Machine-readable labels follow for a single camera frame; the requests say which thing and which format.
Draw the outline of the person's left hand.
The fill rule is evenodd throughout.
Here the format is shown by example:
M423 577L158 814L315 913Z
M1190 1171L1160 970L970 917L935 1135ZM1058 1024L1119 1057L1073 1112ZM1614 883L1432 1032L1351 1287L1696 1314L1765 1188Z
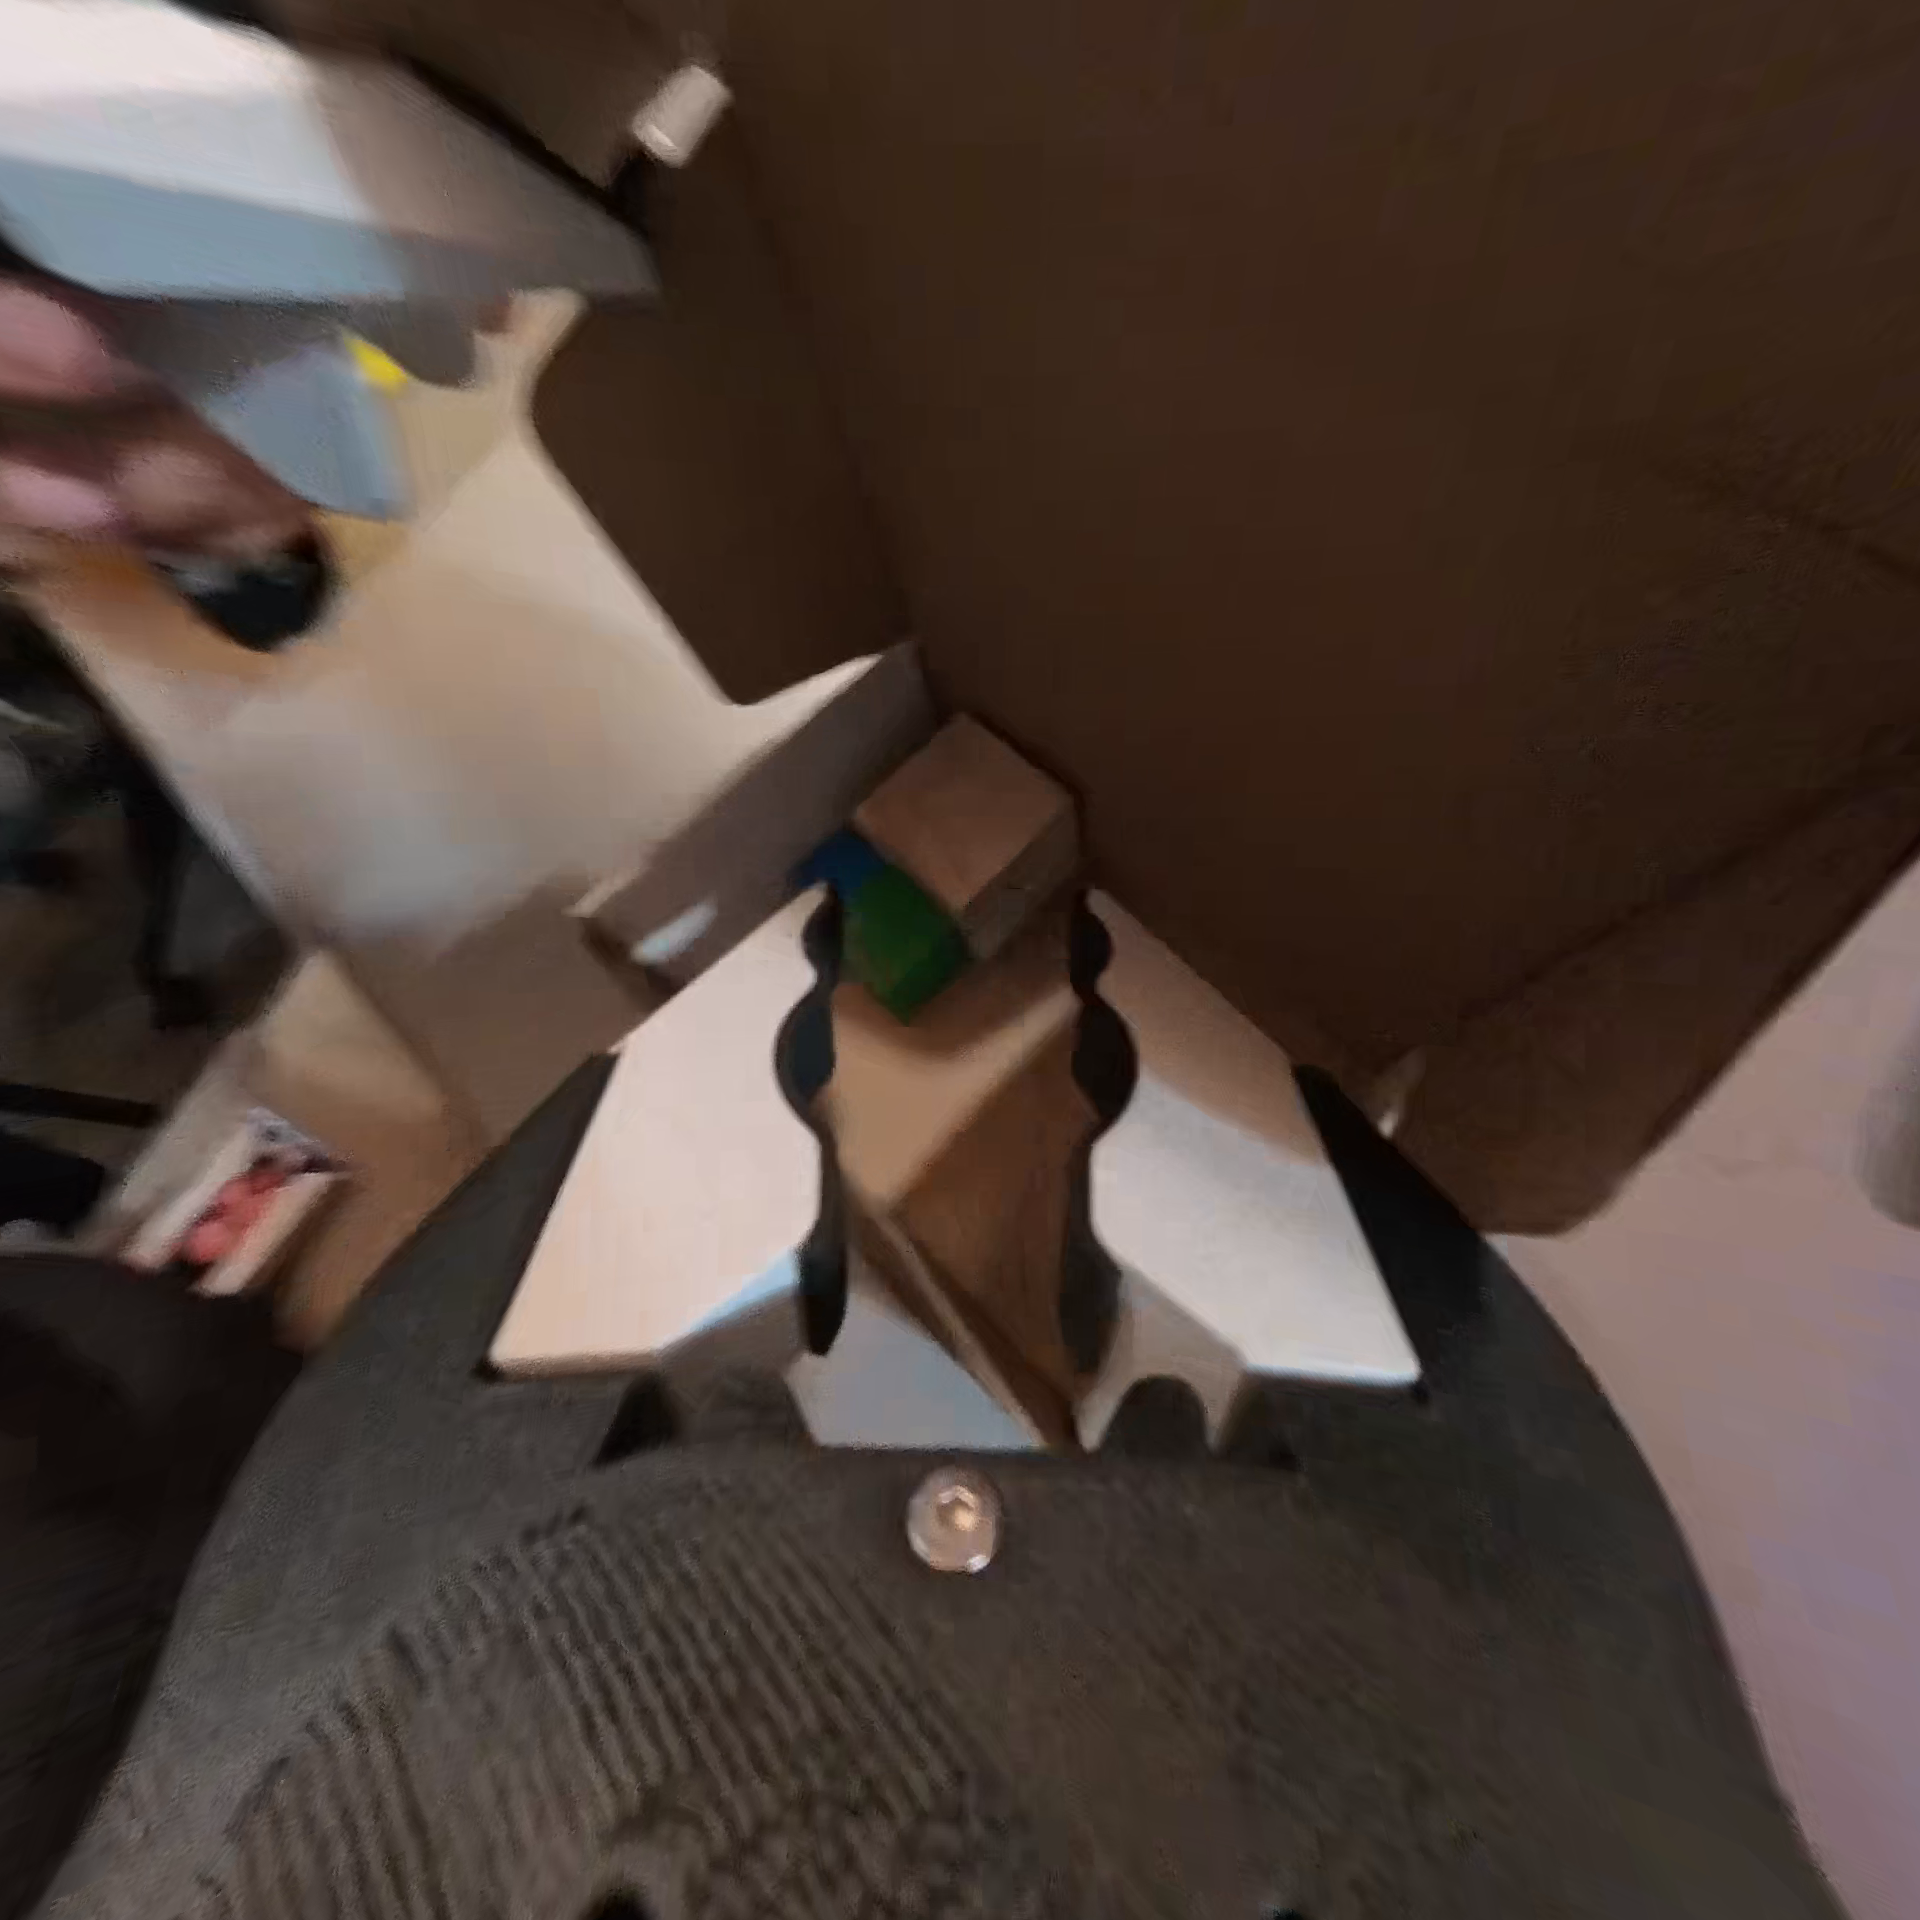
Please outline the person's left hand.
M3 569L83 549L264 564L312 510L125 359L110 307L3 275Z

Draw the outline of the green block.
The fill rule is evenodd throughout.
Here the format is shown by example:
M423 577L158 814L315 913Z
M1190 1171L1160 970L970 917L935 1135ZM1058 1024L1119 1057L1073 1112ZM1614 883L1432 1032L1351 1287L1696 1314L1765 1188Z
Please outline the green block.
M843 979L900 1024L916 1021L970 970L951 915L903 870L869 870L843 901Z

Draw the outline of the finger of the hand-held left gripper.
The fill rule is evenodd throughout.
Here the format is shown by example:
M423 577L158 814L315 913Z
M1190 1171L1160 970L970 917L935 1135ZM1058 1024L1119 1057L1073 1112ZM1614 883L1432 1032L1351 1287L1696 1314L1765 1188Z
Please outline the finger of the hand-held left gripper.
M356 347L431 384L468 384L482 324L483 296L117 299L117 342L165 397L304 505L356 518L411 509L388 401Z
M170 3L3 5L3 245L129 299L657 292L589 188L397 66Z

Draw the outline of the wooden cube block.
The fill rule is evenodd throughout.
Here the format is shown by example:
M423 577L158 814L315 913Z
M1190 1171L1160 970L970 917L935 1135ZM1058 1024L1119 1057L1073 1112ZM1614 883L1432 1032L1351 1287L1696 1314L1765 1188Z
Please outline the wooden cube block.
M852 830L956 925L999 954L1081 871L1073 795L956 713L855 807Z

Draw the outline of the brown cardboard mailer box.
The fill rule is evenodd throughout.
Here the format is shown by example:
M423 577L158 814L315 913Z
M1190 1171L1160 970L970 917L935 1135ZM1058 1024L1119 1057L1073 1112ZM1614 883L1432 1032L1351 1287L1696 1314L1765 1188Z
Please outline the brown cardboard mailer box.
M262 13L641 237L532 422L722 692L912 639L1275 1042L1428 1057L1484 1225L1916 866L1914 3Z

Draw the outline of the red white printed card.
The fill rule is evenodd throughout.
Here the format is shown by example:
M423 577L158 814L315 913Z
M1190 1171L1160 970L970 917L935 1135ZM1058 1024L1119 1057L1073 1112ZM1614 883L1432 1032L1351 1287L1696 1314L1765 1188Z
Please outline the red white printed card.
M270 1106L249 1106L139 1223L117 1259L208 1300L270 1290L347 1171L323 1139Z

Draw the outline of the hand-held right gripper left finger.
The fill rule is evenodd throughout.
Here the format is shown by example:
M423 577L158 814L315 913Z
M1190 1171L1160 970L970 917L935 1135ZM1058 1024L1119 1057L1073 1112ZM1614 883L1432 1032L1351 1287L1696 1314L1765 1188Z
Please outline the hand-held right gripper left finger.
M829 1117L843 903L815 886L646 1017L491 1348L503 1378L788 1363L847 1314Z

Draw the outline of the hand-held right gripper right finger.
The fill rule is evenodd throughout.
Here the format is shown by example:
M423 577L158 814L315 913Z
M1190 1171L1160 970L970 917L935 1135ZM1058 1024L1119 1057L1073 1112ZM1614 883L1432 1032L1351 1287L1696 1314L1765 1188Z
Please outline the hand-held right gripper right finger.
M1423 1366L1287 1052L1107 894L1073 915L1075 1173L1061 1336L1081 1446L1174 1379L1222 1443L1272 1383L1406 1393Z

